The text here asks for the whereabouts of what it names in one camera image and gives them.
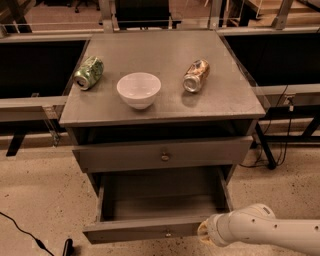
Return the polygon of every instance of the closed drawer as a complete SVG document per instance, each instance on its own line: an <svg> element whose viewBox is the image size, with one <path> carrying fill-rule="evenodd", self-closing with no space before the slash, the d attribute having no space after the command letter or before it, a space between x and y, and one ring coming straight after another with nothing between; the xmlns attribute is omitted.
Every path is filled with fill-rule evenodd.
<svg viewBox="0 0 320 256"><path fill-rule="evenodd" d="M241 163L251 136L75 147L73 153L84 172L107 172Z"/></svg>
<svg viewBox="0 0 320 256"><path fill-rule="evenodd" d="M110 172L102 177L91 243L197 235L212 214L232 209L220 167Z"/></svg>

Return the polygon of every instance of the white bowl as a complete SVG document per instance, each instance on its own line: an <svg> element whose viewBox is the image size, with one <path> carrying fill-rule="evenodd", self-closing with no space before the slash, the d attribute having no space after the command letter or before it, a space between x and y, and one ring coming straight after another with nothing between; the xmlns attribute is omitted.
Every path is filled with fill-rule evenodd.
<svg viewBox="0 0 320 256"><path fill-rule="evenodd" d="M142 72L126 75L117 84L122 100L135 109L149 107L154 102L160 88L159 78Z"/></svg>

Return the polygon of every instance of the speckled floor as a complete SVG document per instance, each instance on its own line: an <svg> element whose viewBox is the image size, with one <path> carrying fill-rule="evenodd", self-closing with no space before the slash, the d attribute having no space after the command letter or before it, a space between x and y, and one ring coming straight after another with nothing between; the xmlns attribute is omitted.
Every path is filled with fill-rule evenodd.
<svg viewBox="0 0 320 256"><path fill-rule="evenodd" d="M62 255L72 238L75 255L265 255L298 256L297 252L270 245L235 243L225 248L206 246L197 237L169 238L92 245L82 228L95 221L96 197L81 172L66 134L57 148L49 135L30 135L15 157L6 157L10 137L0 137L0 211L41 239L54 255ZM275 157L279 150L273 146ZM259 149L249 151L251 164ZM237 167L228 189L234 208L264 203L278 218L320 219L320 172L317 145L289 145L283 165ZM0 255L48 255L13 223L0 216Z"/></svg>

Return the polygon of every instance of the soda can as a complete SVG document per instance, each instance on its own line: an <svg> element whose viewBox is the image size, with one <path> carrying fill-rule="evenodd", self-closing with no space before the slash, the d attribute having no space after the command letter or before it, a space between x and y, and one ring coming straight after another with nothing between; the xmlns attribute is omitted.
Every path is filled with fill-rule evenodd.
<svg viewBox="0 0 320 256"><path fill-rule="evenodd" d="M103 62L91 56L87 58L73 75L73 82L83 91L93 87L103 73Z"/></svg>
<svg viewBox="0 0 320 256"><path fill-rule="evenodd" d="M200 91L209 73L210 65L206 60L195 61L183 77L183 87L192 93Z"/></svg>

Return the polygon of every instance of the white robotic arm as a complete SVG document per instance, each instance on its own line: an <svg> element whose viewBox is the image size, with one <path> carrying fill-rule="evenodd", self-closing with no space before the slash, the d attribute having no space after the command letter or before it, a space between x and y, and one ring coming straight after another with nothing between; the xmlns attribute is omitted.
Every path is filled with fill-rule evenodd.
<svg viewBox="0 0 320 256"><path fill-rule="evenodd" d="M320 220L276 219L273 211L263 204L212 215L201 223L198 236L202 242L217 246L241 241L320 255Z"/></svg>

